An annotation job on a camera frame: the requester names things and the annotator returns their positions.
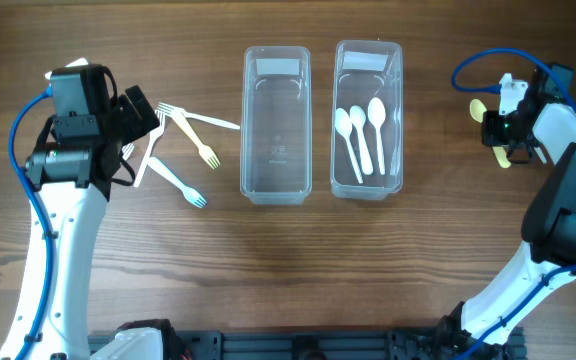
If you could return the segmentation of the white fork long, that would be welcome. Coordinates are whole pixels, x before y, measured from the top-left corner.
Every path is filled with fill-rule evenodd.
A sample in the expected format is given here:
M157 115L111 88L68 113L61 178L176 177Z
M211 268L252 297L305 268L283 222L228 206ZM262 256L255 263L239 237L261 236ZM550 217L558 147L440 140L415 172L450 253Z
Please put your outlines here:
M144 152L144 156L143 159L141 161L139 170L136 174L136 178L135 178L135 182L134 182L134 187L137 188L140 186L141 181L143 179L145 170L147 168L147 164L148 164L148 160L152 154L152 151L155 147L155 144L157 142L157 140L163 136L164 131L165 131L165 114L162 113L159 110L155 111L155 114L158 117L159 120L159 126L155 129L153 129L150 133L149 133L149 142L148 142L148 146Z

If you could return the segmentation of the white spoon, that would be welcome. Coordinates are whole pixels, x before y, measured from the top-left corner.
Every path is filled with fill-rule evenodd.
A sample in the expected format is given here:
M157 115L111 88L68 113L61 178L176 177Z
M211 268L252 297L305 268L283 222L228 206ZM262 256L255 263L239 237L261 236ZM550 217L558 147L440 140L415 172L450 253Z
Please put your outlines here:
M366 114L364 110L358 105L353 105L350 108L350 120L357 131L362 172L365 175L372 175L374 168L364 133L364 126L366 123Z
M386 120L386 109L384 103L377 97L373 97L368 104L368 120L375 128L377 159L379 173L385 174L385 158L383 150L383 141L381 127Z
M543 164L547 164L547 159L542 151L541 146L534 147L534 152L537 154Z
M335 117L334 119L335 130L344 138L355 177L358 183L362 184L363 178L350 140L350 135L353 130L353 125L350 120L350 116L346 110L342 108L337 108L335 110L334 117Z

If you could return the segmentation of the yellow spoon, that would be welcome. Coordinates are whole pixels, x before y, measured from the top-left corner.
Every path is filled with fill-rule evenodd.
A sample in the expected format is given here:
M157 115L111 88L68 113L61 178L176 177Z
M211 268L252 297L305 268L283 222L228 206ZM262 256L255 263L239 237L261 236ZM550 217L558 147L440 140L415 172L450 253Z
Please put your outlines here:
M487 111L487 108L479 99L473 99L470 102L469 111L471 117L476 122L483 123L484 114ZM507 159L507 152L503 147L495 146L492 148L492 150L497 163L501 168L507 169L511 166L510 161Z

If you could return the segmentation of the white fork pointing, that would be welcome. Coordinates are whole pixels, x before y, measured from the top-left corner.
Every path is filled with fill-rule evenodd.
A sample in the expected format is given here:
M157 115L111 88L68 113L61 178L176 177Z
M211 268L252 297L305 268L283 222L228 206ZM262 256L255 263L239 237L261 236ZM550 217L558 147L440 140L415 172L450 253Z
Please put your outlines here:
M170 115L173 112L177 112L182 114L184 117L186 118L190 118L190 119L194 119L194 120L199 120L214 126L218 126L218 127L222 127L222 128L227 128L227 129L231 129L231 130L239 130L240 126L237 124L234 124L232 122L228 122L226 120L222 120L222 119L218 119L218 118L214 118L214 117L210 117L210 116L205 116L205 115L201 115L201 114L196 114L196 113L192 113L192 112L188 112L187 110L185 110L184 108L181 107L177 107L174 105L170 105L167 103L162 103L160 102L157 105L157 109L160 112L163 112L167 115Z

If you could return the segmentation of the cream yellow fork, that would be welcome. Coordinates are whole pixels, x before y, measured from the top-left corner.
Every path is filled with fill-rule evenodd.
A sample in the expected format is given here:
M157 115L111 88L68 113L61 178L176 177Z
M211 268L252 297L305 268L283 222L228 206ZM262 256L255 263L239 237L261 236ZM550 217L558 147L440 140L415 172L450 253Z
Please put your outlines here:
M173 110L171 112L171 117L173 121L179 126L179 128L189 137L193 144L197 147L200 157L208 164L211 169L216 169L219 167L220 162L216 153L211 147L205 145L201 139L198 137L192 126L189 124L186 117L179 111Z

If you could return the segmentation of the pale blue fork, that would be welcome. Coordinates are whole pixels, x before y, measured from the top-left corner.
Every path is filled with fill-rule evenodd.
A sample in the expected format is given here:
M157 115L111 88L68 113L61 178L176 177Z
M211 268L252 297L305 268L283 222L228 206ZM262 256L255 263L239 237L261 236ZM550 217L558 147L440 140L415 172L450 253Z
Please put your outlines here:
M197 208L203 208L207 205L206 199L194 188L185 185L162 161L156 157L150 157L147 161L157 174L170 182L181 191L186 201Z

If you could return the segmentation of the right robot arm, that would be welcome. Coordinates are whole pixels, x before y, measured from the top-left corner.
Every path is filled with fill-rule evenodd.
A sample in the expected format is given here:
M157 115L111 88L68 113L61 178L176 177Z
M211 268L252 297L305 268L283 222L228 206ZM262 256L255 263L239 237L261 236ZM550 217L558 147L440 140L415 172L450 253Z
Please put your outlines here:
M498 163L515 164L525 150L554 164L528 207L521 243L511 260L477 295L459 303L437 325L428 345L437 359L513 359L510 337L543 300L576 280L576 103L569 97L574 71L539 63L529 82L506 74L496 87L500 105L477 99L472 118Z

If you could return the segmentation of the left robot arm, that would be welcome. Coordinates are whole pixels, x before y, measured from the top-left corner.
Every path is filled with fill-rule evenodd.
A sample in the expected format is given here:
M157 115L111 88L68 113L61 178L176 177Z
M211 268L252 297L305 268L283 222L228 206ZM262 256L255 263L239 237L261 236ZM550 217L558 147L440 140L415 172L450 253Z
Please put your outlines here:
M92 255L113 185L136 173L123 148L160 122L138 86L119 92L101 64L52 71L48 87L18 114L52 100L32 153L9 158L31 206L31 230L15 316L2 359L86 359Z

